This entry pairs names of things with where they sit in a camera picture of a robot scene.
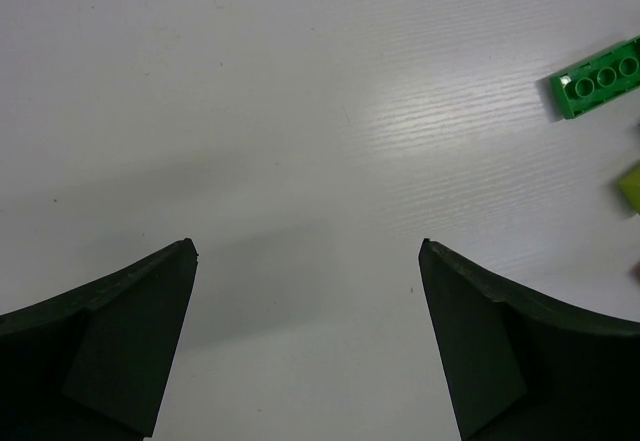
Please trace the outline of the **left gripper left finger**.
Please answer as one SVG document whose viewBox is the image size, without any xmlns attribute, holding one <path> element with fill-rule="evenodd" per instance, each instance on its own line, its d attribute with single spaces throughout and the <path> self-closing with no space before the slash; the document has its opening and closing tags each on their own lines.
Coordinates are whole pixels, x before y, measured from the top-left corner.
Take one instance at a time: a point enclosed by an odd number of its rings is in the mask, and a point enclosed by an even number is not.
<svg viewBox="0 0 640 441">
<path fill-rule="evenodd" d="M 197 264 L 186 238 L 2 315 L 2 439 L 151 437 Z"/>
</svg>

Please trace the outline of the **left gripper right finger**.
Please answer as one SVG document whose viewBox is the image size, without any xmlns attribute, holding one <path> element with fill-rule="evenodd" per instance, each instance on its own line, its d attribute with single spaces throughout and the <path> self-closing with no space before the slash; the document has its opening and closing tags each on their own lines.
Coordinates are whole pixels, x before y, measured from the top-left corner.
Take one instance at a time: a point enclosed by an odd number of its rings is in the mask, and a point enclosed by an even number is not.
<svg viewBox="0 0 640 441">
<path fill-rule="evenodd" d="M 639 325 L 423 241 L 423 289 L 463 440 L 636 440 Z"/>
</svg>

